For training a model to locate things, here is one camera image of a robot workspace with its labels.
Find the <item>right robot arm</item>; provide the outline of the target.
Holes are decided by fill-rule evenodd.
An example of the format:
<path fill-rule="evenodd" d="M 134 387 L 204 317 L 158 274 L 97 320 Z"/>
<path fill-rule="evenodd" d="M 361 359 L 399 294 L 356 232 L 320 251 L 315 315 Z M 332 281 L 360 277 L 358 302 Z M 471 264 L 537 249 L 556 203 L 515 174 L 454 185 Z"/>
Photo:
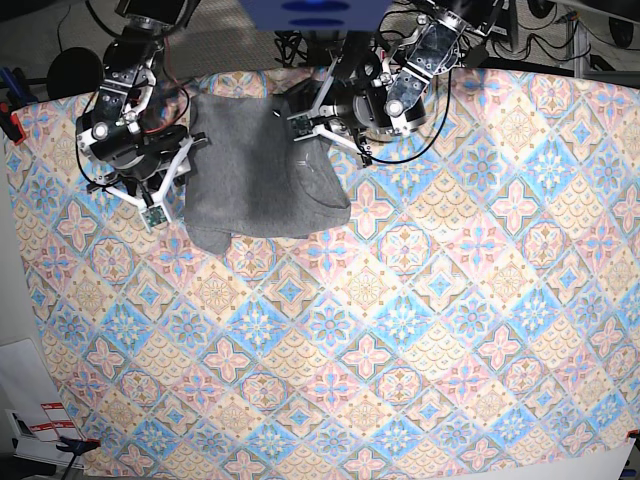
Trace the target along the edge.
<path fill-rule="evenodd" d="M 188 129 L 179 123 L 190 105 L 171 120 L 150 116 L 161 99 L 158 77 L 167 75 L 169 37 L 187 27 L 197 1 L 120 1 L 115 12 L 127 20 L 117 33 L 85 6 L 98 27 L 111 37 L 103 56 L 103 78 L 76 121 L 76 155 L 105 164 L 102 179 L 83 173 L 89 193 L 125 185 L 131 195 L 147 189 L 146 181 L 168 168 Z"/>

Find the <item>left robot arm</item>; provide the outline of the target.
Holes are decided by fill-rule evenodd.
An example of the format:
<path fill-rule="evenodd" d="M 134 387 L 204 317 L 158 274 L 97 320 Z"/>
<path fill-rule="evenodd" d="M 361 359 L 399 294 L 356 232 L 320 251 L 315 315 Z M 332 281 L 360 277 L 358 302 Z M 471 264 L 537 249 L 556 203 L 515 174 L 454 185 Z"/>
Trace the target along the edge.
<path fill-rule="evenodd" d="M 309 63 L 327 66 L 325 79 L 292 87 L 288 122 L 295 135 L 327 135 L 330 122 L 346 130 L 407 135 L 424 124 L 422 96 L 432 80 L 456 67 L 466 34 L 487 37 L 500 1 L 416 1 L 416 26 L 396 41 L 381 31 L 307 31 L 300 37 Z"/>

